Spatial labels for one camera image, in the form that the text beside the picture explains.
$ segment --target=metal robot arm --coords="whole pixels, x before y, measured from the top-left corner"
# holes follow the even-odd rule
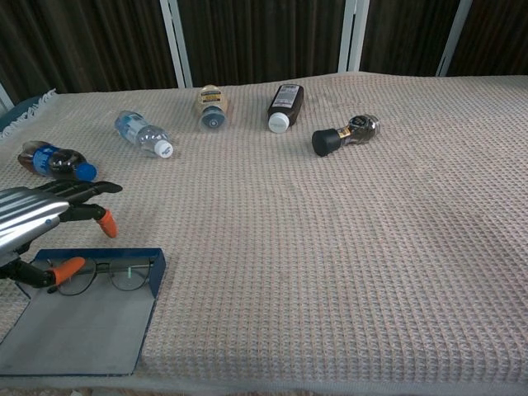
[[[52,181],[33,189],[15,187],[0,191],[0,279],[10,278],[33,287],[58,285],[84,264],[72,260],[42,271],[23,262],[20,255],[31,242],[60,222],[94,219],[110,238],[117,236],[109,210],[85,204],[103,192],[116,193],[121,186],[108,181]]]

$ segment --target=eyeglasses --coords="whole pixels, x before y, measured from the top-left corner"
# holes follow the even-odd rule
[[[152,260],[145,258],[116,258],[106,262],[96,262],[87,258],[84,266],[71,278],[58,286],[48,289],[48,293],[59,291],[62,295],[80,295],[96,279],[97,274],[107,273],[112,285],[119,290],[140,289],[150,275]]]

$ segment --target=glasses frame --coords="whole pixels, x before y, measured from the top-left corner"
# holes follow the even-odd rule
[[[110,271],[111,260],[110,261],[105,260],[103,262],[97,262],[97,260],[95,258],[88,257],[88,258],[85,258],[85,260],[93,260],[93,262],[95,262],[95,264],[96,264],[96,270],[93,272],[93,276],[92,276],[91,280],[87,283],[87,285],[86,285],[86,287],[84,289],[82,289],[78,293],[66,294],[66,293],[63,293],[63,292],[60,291],[60,285],[56,285],[56,286],[50,287],[48,289],[48,293],[52,294],[52,293],[55,293],[56,291],[58,291],[61,295],[66,295],[66,296],[81,295],[86,290],[88,290],[88,288],[92,285],[93,281],[97,278],[97,274],[100,274],[100,273],[107,273],[111,284],[118,290],[121,290],[121,291],[134,291],[134,290],[141,289],[149,281],[150,272],[151,272],[152,267],[153,267],[153,259],[151,257],[141,257],[141,258],[144,258],[145,261],[148,260],[148,264],[143,264],[143,265],[138,265],[138,266],[141,267],[141,268],[145,268],[146,266],[148,266],[148,272],[147,272],[147,275],[145,276],[145,278],[143,279],[143,282],[141,283],[141,285],[139,285],[138,287],[135,287],[133,289],[121,289],[118,285],[116,285],[116,283],[114,283],[114,281],[112,280],[112,275],[111,275],[112,273]],[[53,262],[51,262],[51,260],[49,258],[46,259],[46,261],[48,262],[49,266],[54,266]],[[100,268],[103,267],[103,266],[106,267],[106,270],[100,270]]]

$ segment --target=water bottle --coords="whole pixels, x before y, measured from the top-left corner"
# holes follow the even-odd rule
[[[139,147],[150,157],[169,158],[174,151],[163,129],[150,124],[133,111],[122,111],[115,120],[115,128],[123,138]]]
[[[32,173],[54,179],[91,182],[97,176],[96,168],[79,151],[41,141],[24,143],[18,162]]]

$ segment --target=glasses lens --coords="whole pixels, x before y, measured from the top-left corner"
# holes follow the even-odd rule
[[[87,258],[84,266],[78,272],[58,286],[60,294],[78,295],[82,293],[92,282],[96,268],[96,262]]]
[[[149,277],[148,260],[115,259],[110,262],[110,279],[119,290],[136,290]]]

